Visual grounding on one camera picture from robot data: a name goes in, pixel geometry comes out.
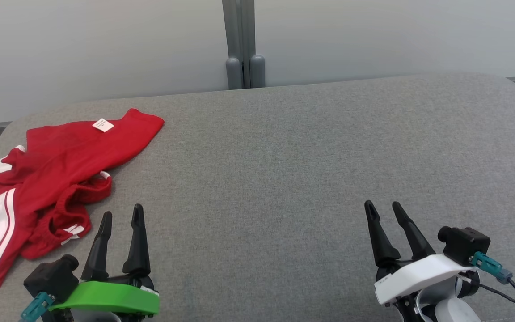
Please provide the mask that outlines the grey double partition post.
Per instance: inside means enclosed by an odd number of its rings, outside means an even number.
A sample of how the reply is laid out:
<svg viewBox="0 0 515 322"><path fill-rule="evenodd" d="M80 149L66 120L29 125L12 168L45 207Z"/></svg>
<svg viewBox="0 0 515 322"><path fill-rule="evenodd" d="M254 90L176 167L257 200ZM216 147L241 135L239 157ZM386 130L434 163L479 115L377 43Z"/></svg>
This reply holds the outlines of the grey double partition post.
<svg viewBox="0 0 515 322"><path fill-rule="evenodd" d="M227 40L228 88L266 86L265 58L256 53L255 0L221 0Z"/></svg>

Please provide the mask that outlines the red shirt with white sleeves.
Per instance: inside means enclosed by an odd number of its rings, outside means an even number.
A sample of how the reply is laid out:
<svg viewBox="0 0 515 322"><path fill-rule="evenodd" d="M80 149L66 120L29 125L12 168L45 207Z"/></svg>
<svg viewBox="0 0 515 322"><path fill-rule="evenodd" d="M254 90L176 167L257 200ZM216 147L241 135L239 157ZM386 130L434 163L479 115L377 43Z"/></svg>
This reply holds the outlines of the red shirt with white sleeves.
<svg viewBox="0 0 515 322"><path fill-rule="evenodd" d="M38 212L61 192L137 156L163 127L130 109L121 119L28 130L26 145L0 159L0 286L31 236Z"/></svg>

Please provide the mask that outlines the red shorts with elastic waistband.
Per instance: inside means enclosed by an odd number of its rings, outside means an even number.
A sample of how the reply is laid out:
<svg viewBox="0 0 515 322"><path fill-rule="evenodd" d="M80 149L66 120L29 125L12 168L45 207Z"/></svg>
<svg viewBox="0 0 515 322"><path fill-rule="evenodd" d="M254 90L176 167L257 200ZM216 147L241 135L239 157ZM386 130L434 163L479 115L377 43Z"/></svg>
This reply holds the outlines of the red shorts with elastic waistband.
<svg viewBox="0 0 515 322"><path fill-rule="evenodd" d="M85 206L106 199L112 191L112 177L105 171L68 187L50 206L38 212L31 236L21 249L28 260L41 258L70 240L86 236L92 222Z"/></svg>

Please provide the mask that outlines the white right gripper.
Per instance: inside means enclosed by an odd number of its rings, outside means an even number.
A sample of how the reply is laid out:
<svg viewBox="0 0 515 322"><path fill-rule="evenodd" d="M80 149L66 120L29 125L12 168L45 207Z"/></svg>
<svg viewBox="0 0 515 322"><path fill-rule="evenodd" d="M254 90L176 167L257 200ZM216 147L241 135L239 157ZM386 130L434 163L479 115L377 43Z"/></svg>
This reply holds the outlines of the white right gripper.
<svg viewBox="0 0 515 322"><path fill-rule="evenodd" d="M401 204L395 201L392 208L411 247L411 259L416 262L376 281L379 304L394 306L403 322L480 322L471 306L458 298L464 285L461 274L477 269L437 254ZM375 264L385 267L399 260L401 255L382 228L372 201L364 202L364 210Z"/></svg>

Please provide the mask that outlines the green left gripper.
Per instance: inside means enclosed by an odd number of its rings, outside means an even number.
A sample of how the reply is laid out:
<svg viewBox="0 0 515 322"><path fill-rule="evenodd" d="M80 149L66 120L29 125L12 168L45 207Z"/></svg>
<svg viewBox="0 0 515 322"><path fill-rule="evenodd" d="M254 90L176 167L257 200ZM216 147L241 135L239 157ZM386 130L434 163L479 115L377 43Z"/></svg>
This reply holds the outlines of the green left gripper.
<svg viewBox="0 0 515 322"><path fill-rule="evenodd" d="M141 204L131 217L132 237L123 273L109 277L106 271L112 213L103 214L94 237L80 283L69 298L53 304L50 312L57 322L143 322L160 313L160 296L151 278L148 239Z"/></svg>

